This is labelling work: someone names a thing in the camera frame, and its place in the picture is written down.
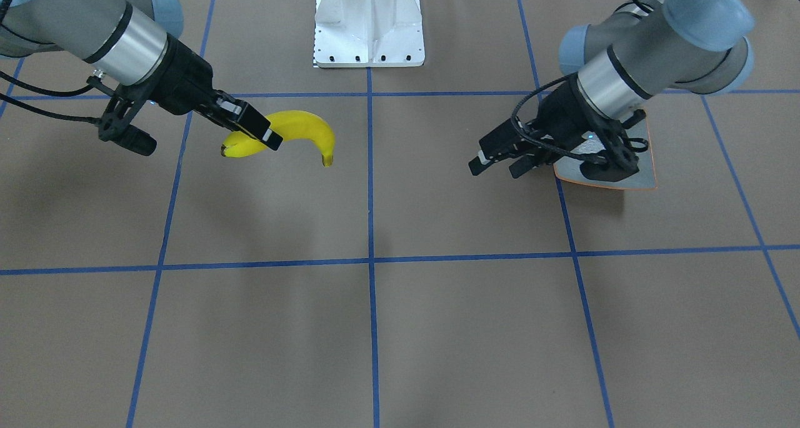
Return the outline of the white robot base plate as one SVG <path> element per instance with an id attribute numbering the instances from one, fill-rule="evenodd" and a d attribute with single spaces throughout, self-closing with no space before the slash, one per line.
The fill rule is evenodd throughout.
<path id="1" fill-rule="evenodd" d="M 420 0 L 315 0 L 315 67 L 419 67 Z"/>

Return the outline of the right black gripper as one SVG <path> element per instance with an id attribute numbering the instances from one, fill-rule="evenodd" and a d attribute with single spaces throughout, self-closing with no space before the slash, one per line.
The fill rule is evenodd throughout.
<path id="1" fill-rule="evenodd" d="M 166 41 L 164 56 L 152 73 L 137 92 L 137 111 L 154 101 L 172 115 L 196 111 L 212 117 L 217 126 L 231 130 L 223 140 L 222 151 L 278 150 L 283 143 L 268 118 L 257 109 L 213 88 L 211 64 L 182 41 Z"/>

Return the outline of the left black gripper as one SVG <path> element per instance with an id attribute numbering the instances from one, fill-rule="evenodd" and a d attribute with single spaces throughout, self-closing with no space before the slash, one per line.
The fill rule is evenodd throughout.
<path id="1" fill-rule="evenodd" d="M 534 120 L 522 122 L 518 113 L 523 105 L 555 84 L 560 86 L 540 101 Z M 471 174 L 480 175 L 489 166 L 506 159 L 516 159 L 509 166 L 514 179 L 538 168 L 543 161 L 564 157 L 578 161 L 611 160 L 606 150 L 597 154 L 572 152 L 582 143 L 583 134 L 592 130 L 588 107 L 577 97 L 574 87 L 574 81 L 551 81 L 523 97 L 514 107 L 514 121 L 503 121 L 478 141 L 478 154 L 468 163 Z"/>

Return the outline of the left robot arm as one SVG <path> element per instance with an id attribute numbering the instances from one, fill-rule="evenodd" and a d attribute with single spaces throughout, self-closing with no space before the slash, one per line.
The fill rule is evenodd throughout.
<path id="1" fill-rule="evenodd" d="M 558 55 L 562 76 L 523 121 L 523 104 L 479 140 L 472 175 L 512 160 L 513 177 L 569 158 L 586 179 L 618 182 L 639 172 L 649 141 L 628 134 L 643 104 L 667 89 L 701 96 L 731 92 L 754 65 L 755 20 L 741 0 L 628 0 L 599 24 L 572 27 Z"/>

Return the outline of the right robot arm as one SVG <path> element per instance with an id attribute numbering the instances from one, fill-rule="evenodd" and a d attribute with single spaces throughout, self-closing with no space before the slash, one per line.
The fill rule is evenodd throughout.
<path id="1" fill-rule="evenodd" d="M 100 140 L 135 154 L 151 155 L 157 146 L 133 125 L 149 102 L 177 116 L 197 112 L 278 149 L 283 139 L 268 118 L 214 88 L 211 65 L 180 41 L 182 19 L 178 0 L 2 0 L 2 55 L 66 51 L 117 81 L 111 89 L 98 75 L 88 79 L 109 103 L 100 117 L 83 121 L 97 127 Z"/>

